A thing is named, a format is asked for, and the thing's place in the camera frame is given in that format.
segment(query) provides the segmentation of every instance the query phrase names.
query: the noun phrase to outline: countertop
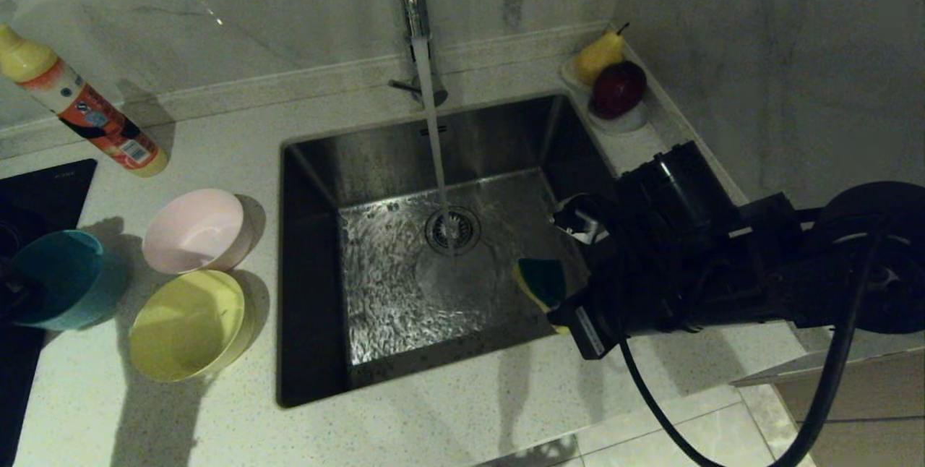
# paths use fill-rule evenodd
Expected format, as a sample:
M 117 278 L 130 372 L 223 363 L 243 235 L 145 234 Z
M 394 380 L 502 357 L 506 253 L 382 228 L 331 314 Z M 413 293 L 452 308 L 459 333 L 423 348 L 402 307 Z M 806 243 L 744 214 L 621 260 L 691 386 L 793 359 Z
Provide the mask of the countertop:
M 442 111 L 567 92 L 556 74 L 561 62 L 547 56 L 447 74 L 450 101 Z M 658 102 L 650 103 L 657 111 L 671 109 L 656 95 L 647 100 Z M 275 403 L 282 145 L 419 117 L 406 94 L 377 86 L 146 128 L 171 152 L 164 173 L 148 179 L 85 142 L 3 160 L 0 177 L 98 158 L 80 228 L 101 237 L 130 270 L 113 319 L 57 335 L 44 348 L 16 465 L 465 466 L 642 407 L 619 353 L 583 361 L 567 335 L 290 410 Z M 696 137 L 683 119 L 673 121 L 595 138 L 614 170 L 627 170 L 666 150 L 665 140 Z M 260 331 L 235 364 L 208 381 L 159 385 L 126 363 L 135 314 L 171 279 L 148 268 L 139 246 L 160 207 L 201 187 L 239 194 L 261 233 L 232 273 L 257 305 Z M 784 323 L 634 338 L 632 346 L 660 399 L 805 353 Z

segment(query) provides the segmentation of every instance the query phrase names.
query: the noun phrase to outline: yellow pear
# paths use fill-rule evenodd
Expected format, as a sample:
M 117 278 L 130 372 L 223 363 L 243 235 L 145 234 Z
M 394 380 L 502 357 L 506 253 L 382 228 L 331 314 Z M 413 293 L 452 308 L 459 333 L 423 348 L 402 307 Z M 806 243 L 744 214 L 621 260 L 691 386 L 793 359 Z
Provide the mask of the yellow pear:
M 575 56 L 575 75 L 585 85 L 594 85 L 598 75 L 611 64 L 624 61 L 624 36 L 629 23 L 617 31 L 608 30 Z

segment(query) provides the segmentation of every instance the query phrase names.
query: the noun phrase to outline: cleaning spray bottle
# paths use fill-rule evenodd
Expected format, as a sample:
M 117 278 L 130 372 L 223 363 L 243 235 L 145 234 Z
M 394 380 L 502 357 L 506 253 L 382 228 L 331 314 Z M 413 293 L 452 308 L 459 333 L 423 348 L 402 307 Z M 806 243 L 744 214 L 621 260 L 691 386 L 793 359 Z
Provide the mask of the cleaning spray bottle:
M 166 151 L 84 82 L 52 48 L 21 38 L 2 23 L 0 69 L 72 131 L 132 173 L 153 176 L 168 164 Z

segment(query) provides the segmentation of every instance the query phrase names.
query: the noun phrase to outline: induction cooktop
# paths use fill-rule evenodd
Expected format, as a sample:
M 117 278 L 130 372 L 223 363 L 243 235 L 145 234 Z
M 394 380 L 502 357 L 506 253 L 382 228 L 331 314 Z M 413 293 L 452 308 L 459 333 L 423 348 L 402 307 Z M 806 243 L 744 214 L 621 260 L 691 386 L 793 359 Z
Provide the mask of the induction cooktop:
M 0 180 L 0 256 L 50 232 L 77 227 L 96 160 Z M 37 328 L 0 326 L 0 466 L 12 465 L 35 368 L 46 339 Z

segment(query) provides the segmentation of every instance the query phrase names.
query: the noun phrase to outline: pink bowl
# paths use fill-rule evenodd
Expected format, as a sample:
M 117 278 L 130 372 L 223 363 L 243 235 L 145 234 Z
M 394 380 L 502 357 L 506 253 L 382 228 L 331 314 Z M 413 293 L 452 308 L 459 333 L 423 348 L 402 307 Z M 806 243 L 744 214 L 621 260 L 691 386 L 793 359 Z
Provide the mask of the pink bowl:
M 254 232 L 234 194 L 200 189 L 163 207 L 148 226 L 142 253 L 162 273 L 228 270 L 251 250 Z

